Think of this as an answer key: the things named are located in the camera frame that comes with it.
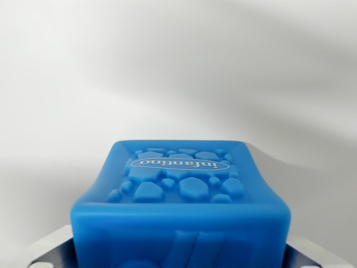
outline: textured top surface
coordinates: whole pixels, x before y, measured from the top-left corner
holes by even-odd
[[[276,197],[242,142],[123,141],[79,203],[252,204]]]

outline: white oval label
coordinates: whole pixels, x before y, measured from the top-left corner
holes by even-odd
[[[228,169],[229,165],[202,159],[183,159],[171,157],[138,159],[131,163],[138,168],[154,169],[180,169],[180,170],[222,170]]]

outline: blue rubber block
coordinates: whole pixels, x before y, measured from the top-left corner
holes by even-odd
[[[121,141],[71,211],[80,268],[280,268],[290,211],[236,141]]]

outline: white backdrop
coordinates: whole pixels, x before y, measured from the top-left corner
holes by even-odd
[[[241,140],[291,231],[357,265],[356,1],[0,0],[0,258],[111,145]]]

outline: metal base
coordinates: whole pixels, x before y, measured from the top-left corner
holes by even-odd
[[[37,241],[19,259],[8,262],[8,265],[8,268],[78,268],[71,226],[64,226]],[[353,268],[346,261],[311,241],[289,236],[282,268],[304,266],[305,268]]]

